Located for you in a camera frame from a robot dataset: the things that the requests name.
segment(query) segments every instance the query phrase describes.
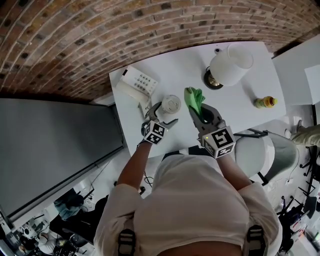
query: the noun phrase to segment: yellow bottle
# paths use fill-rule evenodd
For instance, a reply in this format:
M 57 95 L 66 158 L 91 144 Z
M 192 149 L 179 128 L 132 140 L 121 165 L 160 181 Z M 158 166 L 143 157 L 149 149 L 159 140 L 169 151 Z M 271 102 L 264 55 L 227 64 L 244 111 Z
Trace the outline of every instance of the yellow bottle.
M 273 98 L 271 96 L 267 96 L 264 98 L 257 98 L 254 101 L 254 105 L 258 108 L 273 108 L 278 103 L 278 100 L 276 98 Z

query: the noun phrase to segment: white telephone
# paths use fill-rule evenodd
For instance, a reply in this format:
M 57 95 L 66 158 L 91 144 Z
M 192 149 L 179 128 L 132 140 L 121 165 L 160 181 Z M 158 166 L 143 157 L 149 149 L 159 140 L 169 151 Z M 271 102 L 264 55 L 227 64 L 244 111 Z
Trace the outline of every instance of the white telephone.
M 128 66 L 115 88 L 128 94 L 144 106 L 148 105 L 157 85 L 158 82 L 150 76 L 133 66 Z

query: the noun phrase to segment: khaki pants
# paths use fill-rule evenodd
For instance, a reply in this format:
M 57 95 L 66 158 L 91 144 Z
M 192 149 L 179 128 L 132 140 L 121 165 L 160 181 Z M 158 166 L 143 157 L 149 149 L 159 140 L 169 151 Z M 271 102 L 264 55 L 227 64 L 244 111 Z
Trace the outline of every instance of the khaki pants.
M 308 128 L 301 126 L 296 134 L 291 135 L 290 139 L 297 145 L 320 147 L 320 124 Z

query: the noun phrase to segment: table lamp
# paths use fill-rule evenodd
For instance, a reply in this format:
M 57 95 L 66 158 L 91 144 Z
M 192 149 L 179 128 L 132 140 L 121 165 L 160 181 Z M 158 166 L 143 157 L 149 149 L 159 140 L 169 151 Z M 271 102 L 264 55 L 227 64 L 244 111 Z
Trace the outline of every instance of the table lamp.
M 251 52 L 238 42 L 229 44 L 222 51 L 216 49 L 215 52 L 216 56 L 203 78 L 205 85 L 212 90 L 235 85 L 254 64 Z

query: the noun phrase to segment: white cube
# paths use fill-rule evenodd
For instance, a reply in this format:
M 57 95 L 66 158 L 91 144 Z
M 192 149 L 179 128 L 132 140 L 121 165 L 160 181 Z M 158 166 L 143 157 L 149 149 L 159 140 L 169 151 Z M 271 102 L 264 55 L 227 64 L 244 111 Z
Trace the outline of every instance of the white cube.
M 165 127 L 154 121 L 150 121 L 144 130 L 144 140 L 152 144 L 158 144 L 163 139 L 165 132 Z
M 202 137 L 203 147 L 216 159 L 231 153 L 236 145 L 230 126 L 226 126 Z

